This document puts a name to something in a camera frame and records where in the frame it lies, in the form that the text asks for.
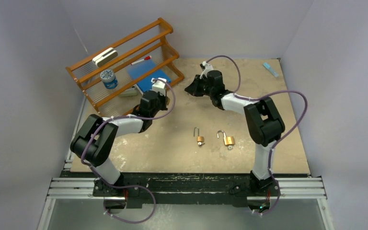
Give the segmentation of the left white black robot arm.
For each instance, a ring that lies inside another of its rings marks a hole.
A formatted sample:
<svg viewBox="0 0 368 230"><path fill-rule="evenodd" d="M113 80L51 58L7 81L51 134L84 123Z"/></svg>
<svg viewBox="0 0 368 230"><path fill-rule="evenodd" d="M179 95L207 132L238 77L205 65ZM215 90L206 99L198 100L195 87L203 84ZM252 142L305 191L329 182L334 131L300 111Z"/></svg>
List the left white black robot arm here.
<svg viewBox="0 0 368 230"><path fill-rule="evenodd" d="M106 118L92 114L83 123L70 144L70 151L105 182L105 190L118 196L124 189L124 177L109 155L116 137L146 131L159 111L166 111L166 90L146 91L131 114Z"/></svg>

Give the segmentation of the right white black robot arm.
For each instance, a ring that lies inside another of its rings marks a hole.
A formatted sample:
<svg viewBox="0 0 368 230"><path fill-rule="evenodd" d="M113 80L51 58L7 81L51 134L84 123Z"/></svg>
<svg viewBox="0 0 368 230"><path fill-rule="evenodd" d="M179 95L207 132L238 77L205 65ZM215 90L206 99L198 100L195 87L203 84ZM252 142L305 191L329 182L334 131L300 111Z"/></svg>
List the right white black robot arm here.
<svg viewBox="0 0 368 230"><path fill-rule="evenodd" d="M211 70L207 75L196 75L185 92L194 96L208 96L212 104L245 116L250 137L255 142L255 158L250 175L250 189L261 195L274 184L272 164L275 144L285 131L285 124L274 101L270 98L243 100L225 88L222 73Z"/></svg>

